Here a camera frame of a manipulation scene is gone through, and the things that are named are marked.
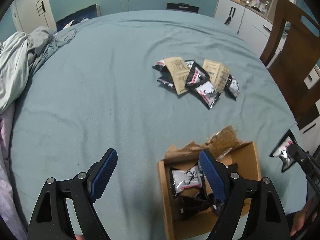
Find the textured blue rubber pad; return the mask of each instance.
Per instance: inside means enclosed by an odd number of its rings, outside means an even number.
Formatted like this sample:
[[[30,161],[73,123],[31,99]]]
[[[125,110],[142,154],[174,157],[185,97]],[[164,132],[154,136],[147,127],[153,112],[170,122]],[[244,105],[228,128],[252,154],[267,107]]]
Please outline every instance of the textured blue rubber pad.
[[[115,150],[106,159],[105,163],[99,170],[98,174],[92,181],[90,199],[94,203],[97,199],[102,197],[104,190],[111,178],[113,171],[118,162],[118,154]]]
[[[226,194],[224,182],[205,151],[200,152],[199,164],[205,177],[208,180],[214,196],[217,199],[221,200],[222,203],[225,203],[228,197]]]

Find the cabinet door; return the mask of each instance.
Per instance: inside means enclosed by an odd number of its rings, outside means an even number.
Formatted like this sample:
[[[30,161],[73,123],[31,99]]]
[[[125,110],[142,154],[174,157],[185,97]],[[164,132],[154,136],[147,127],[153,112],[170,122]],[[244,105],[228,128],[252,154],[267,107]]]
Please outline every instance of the cabinet door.
[[[300,130],[303,149],[313,155],[320,145],[320,116]]]
[[[258,57],[261,56],[270,35],[267,36],[261,31],[263,30],[263,25],[272,28],[272,24],[260,15],[249,9],[244,10],[242,23],[239,29],[239,37],[248,44],[248,49],[253,51]],[[276,55],[279,54],[280,51],[281,50],[277,48]]]
[[[31,33],[39,26],[48,27],[42,0],[15,0],[18,18],[25,33]]]
[[[239,30],[242,15],[244,13],[244,7],[234,1],[230,0],[219,0],[214,18],[225,23],[231,13],[231,21],[229,27],[235,32]]]

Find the blue gripper pad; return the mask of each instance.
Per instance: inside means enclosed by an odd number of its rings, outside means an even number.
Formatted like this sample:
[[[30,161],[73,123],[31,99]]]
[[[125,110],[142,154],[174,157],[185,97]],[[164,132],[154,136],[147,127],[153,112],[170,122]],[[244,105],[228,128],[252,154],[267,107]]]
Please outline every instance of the blue gripper pad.
[[[221,200],[222,203],[225,203],[228,199],[225,190],[225,183],[205,151],[200,152],[199,164],[208,180],[214,196]]]
[[[91,175],[93,175],[93,177],[90,175],[88,178],[88,180],[91,181],[89,198],[92,203],[102,197],[102,194],[111,178],[111,175],[115,170],[117,162],[118,154],[116,150],[109,149],[92,171]]]

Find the pink fabric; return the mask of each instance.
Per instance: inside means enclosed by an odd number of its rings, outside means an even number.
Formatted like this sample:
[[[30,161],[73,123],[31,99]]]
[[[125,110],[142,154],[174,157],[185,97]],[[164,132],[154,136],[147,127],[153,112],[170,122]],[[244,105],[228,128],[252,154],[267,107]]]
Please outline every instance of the pink fabric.
[[[14,102],[0,114],[0,215],[18,240],[27,238],[13,202],[9,181],[9,143],[14,115]]]

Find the metal pivot screw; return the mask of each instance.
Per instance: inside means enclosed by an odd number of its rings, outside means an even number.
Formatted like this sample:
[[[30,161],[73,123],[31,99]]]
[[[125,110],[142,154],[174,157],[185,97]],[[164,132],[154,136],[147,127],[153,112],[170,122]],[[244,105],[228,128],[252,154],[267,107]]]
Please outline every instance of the metal pivot screw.
[[[238,179],[238,178],[239,178],[239,174],[236,173],[236,172],[231,173],[230,176],[231,176],[231,178],[233,178],[233,179]]]
[[[54,178],[49,178],[49,179],[47,179],[47,183],[48,184],[51,184],[51,183],[53,183],[54,182]]]
[[[264,177],[262,181],[266,184],[269,184],[271,182],[271,180],[268,177]]]
[[[84,179],[85,176],[87,176],[87,174],[85,172],[81,172],[81,173],[78,174],[78,178],[79,179]]]

